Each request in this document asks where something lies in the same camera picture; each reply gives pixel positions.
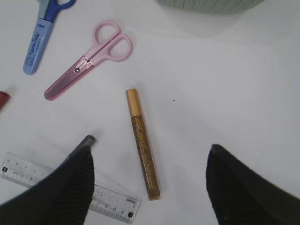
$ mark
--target pink scissor handle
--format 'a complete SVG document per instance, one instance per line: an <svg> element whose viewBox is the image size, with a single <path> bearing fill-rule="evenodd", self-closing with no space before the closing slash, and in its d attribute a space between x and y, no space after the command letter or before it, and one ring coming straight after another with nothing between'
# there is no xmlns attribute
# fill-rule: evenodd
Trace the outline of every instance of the pink scissor handle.
<svg viewBox="0 0 300 225"><path fill-rule="evenodd" d="M104 26L111 26L111 27L114 27L115 28L115 32L107 39L105 40L104 42L100 42L99 41L99 35L98 35L98 32L99 30L101 30ZM121 33L121 29L120 27L112 22L112 21L109 21L109 20L104 20L100 23L98 23L94 30L93 30L93 45L92 47L84 54L86 58L88 59L91 59L92 57L94 57L98 52L99 50L101 50L104 46L107 45L107 43L109 43L111 40L113 40L116 36L118 36L119 34Z"/></svg>
<svg viewBox="0 0 300 225"><path fill-rule="evenodd" d="M127 52L124 55L119 56L119 57L112 56L111 50L122 40L125 40L128 44ZM129 37L127 37L125 34L119 34L115 39L113 39L109 44L107 44L107 46L105 46L101 50L101 52L96 54L90 60L90 62L95 67L98 66L100 63L102 63L105 60L121 62L121 61L124 61L125 59L127 59L131 55L132 50L133 50L133 46L132 46L132 42L129 39Z"/></svg>

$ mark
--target gray knitted object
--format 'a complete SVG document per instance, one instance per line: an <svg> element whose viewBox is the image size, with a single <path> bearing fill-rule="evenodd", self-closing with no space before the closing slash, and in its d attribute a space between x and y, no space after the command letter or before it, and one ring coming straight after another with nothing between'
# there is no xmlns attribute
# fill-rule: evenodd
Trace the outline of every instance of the gray knitted object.
<svg viewBox="0 0 300 225"><path fill-rule="evenodd" d="M237 13L254 6L264 0L158 0L166 5L187 10L207 13Z"/></svg>

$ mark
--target pink scissors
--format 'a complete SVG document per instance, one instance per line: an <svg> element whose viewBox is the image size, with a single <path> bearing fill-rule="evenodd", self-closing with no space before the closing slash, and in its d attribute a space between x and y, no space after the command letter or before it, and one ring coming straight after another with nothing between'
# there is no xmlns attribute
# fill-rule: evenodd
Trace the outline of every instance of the pink scissors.
<svg viewBox="0 0 300 225"><path fill-rule="evenodd" d="M104 26L114 27L115 32L106 41L100 42L98 32ZM125 40L128 44L127 52L120 57L112 56L111 50L122 40ZM45 92L45 98L53 101L105 60L121 62L131 55L132 49L131 40L126 35L121 34L121 29L117 24L111 21L98 23L93 31L92 47Z"/></svg>

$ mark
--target blue scissors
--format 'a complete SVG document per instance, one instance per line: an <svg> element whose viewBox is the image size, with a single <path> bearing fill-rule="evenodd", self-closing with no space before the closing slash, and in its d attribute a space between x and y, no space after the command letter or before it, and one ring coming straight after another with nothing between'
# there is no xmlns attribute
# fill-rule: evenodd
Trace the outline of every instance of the blue scissors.
<svg viewBox="0 0 300 225"><path fill-rule="evenodd" d="M58 13L72 7L76 2L76 0L70 0L60 5L58 0L37 1L40 4L37 24L23 66L23 71L29 75L34 74L38 68Z"/></svg>

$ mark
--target red object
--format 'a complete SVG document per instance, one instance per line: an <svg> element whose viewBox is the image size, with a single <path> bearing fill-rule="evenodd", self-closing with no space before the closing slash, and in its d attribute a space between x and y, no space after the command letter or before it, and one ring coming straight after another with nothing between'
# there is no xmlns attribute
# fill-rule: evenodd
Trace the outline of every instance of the red object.
<svg viewBox="0 0 300 225"><path fill-rule="evenodd" d="M9 98L10 98L9 94L0 91L0 110L6 104L6 102L8 102Z"/></svg>

